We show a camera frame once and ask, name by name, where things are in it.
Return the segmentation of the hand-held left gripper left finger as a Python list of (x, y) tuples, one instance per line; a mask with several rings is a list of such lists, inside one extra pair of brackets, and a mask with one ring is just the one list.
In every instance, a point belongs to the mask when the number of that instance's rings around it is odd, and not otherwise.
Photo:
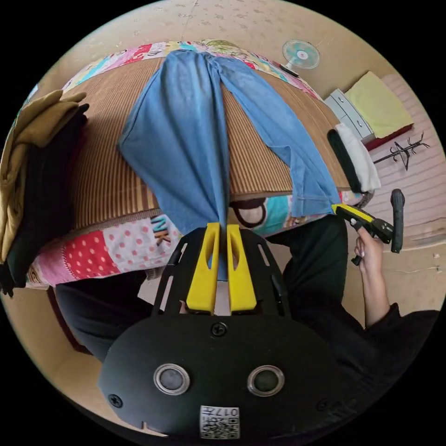
[(214, 314), (219, 268), (220, 224), (208, 223), (198, 252), (186, 305), (190, 312)]

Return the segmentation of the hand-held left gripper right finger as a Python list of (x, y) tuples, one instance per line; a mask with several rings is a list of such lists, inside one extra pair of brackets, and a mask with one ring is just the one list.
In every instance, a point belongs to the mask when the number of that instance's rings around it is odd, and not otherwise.
[(226, 240), (230, 313), (251, 312), (256, 308), (257, 300), (238, 225), (227, 226)]

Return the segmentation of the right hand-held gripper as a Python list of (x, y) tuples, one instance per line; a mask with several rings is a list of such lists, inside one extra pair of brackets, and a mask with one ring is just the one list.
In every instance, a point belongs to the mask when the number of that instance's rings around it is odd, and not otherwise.
[(333, 213), (342, 219), (352, 223), (355, 229), (363, 227), (372, 238), (380, 239), (384, 244), (391, 246), (391, 252), (395, 252), (395, 228), (390, 223), (375, 218), (363, 210), (344, 203), (333, 204)]

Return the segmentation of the person's right hand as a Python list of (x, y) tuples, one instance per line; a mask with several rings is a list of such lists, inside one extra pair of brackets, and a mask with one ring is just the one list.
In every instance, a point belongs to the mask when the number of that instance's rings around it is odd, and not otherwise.
[(356, 232), (354, 252), (361, 258), (360, 271), (368, 278), (375, 278), (382, 274), (383, 243), (364, 227), (356, 229)]

